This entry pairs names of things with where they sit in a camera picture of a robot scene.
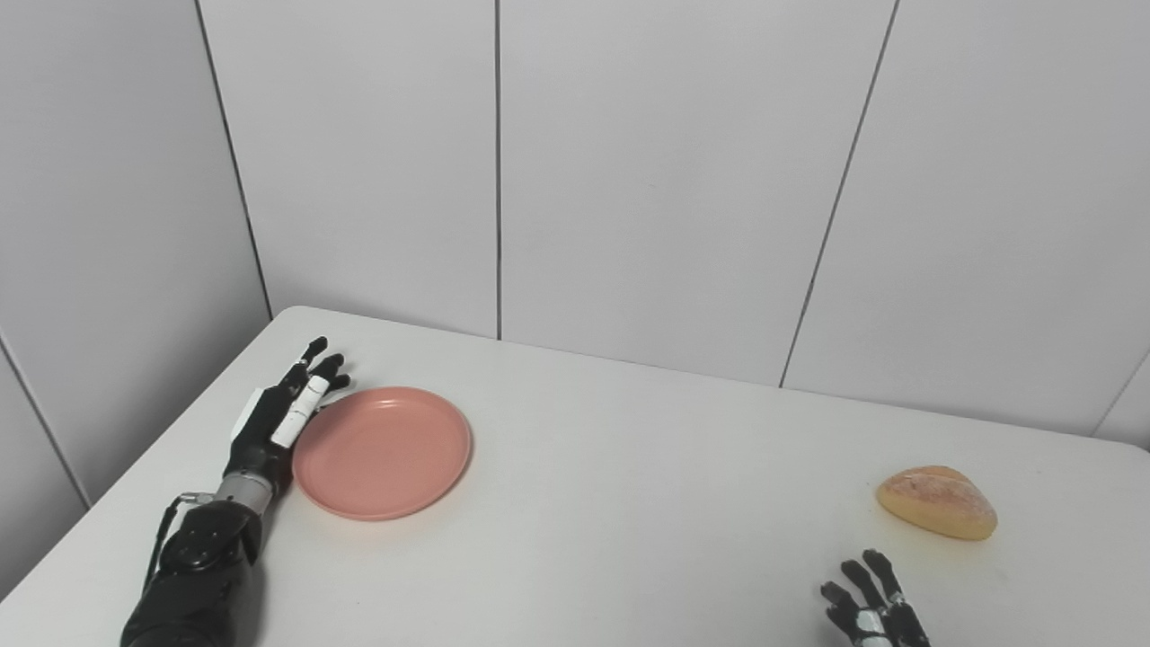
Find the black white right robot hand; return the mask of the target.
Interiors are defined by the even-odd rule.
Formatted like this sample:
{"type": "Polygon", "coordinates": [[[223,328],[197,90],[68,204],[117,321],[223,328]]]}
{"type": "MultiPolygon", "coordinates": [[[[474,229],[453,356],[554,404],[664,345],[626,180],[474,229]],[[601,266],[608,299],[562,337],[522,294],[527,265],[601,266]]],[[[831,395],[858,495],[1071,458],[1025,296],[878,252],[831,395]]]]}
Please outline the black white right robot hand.
{"type": "Polygon", "coordinates": [[[862,560],[844,561],[839,570],[862,594],[862,602],[837,581],[823,581],[818,593],[828,603],[827,618],[852,646],[931,646],[884,553],[862,550],[862,560]]]}

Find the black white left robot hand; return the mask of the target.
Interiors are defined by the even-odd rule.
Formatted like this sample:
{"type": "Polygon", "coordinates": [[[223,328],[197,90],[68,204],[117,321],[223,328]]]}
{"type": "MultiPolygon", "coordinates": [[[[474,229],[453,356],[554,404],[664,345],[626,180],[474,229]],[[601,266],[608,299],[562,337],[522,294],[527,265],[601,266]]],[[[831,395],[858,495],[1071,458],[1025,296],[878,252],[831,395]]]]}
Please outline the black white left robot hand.
{"type": "Polygon", "coordinates": [[[278,384],[256,392],[245,405],[233,430],[224,476],[258,476],[274,491],[290,483],[293,447],[304,426],[325,396],[350,384],[348,373],[342,373],[342,353],[315,363],[328,345],[327,337],[316,337],[278,384]]]}

